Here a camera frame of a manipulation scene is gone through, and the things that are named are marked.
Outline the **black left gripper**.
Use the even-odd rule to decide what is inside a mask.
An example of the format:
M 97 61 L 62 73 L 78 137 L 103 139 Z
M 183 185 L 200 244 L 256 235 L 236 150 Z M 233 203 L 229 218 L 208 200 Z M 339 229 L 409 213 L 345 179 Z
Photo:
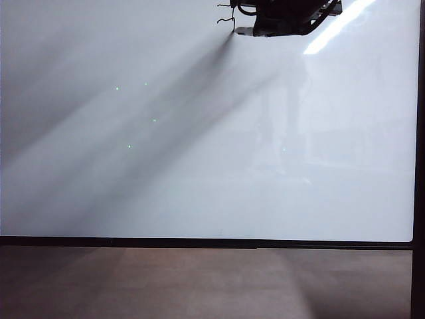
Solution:
M 329 16 L 341 14 L 341 1 L 258 1 L 255 37 L 308 35 Z

